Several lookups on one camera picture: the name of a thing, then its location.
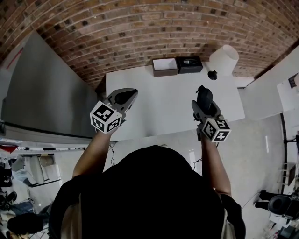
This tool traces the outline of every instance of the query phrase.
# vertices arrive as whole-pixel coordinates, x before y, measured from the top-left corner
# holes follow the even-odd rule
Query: floor
[[[269,212],[256,209],[253,201],[258,191],[266,189],[277,193],[281,187],[276,183],[280,180],[281,173],[278,169],[281,168],[284,159],[280,116],[272,116],[260,121],[243,119],[231,122],[229,126],[232,133],[225,142],[219,144],[218,150],[231,181],[233,198],[242,207],[249,201],[242,210],[247,227],[246,238],[266,238],[263,236],[267,234],[265,228],[269,223]],[[178,151],[192,167],[193,162],[201,158],[201,146],[195,132],[186,131],[112,144],[115,163],[134,150],[163,144]],[[72,171],[82,153],[83,151],[55,154],[55,161],[59,166],[63,183],[71,180]],[[113,153],[109,150],[105,170],[111,166],[112,156]],[[196,164],[195,170],[201,174],[200,162]],[[49,184],[47,187],[40,187],[38,191],[30,190],[29,194],[35,198],[37,205],[40,204],[43,207],[53,201],[59,186],[58,183],[52,186]]]

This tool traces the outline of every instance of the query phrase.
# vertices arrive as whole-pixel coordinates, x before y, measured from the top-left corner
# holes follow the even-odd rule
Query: white lamp
[[[239,60],[239,54],[235,48],[224,45],[210,55],[210,70],[208,76],[211,80],[217,79],[217,73],[229,76]]]

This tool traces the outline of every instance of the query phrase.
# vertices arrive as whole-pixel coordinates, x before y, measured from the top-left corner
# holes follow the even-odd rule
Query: white table
[[[153,77],[152,66],[143,66],[107,74],[107,96],[120,88],[139,91],[125,122],[112,136],[113,141],[170,134],[195,129],[192,100],[197,89],[204,85],[228,121],[245,118],[243,105],[233,76],[218,76],[216,81],[201,73]]]

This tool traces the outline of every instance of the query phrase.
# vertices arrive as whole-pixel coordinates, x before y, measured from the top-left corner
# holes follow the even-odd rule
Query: white wall
[[[284,82],[277,85],[277,90],[284,112],[294,110],[299,107],[298,89],[299,87],[291,88],[289,80],[285,80]]]
[[[299,71],[299,47],[271,70],[246,87],[244,109],[247,117],[260,120],[283,112],[277,85]]]

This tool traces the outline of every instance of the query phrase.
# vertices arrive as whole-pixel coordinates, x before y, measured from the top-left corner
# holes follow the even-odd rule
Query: black lamp base
[[[207,76],[209,76],[209,78],[211,80],[217,80],[217,72],[214,70],[214,71],[209,71],[207,73]]]

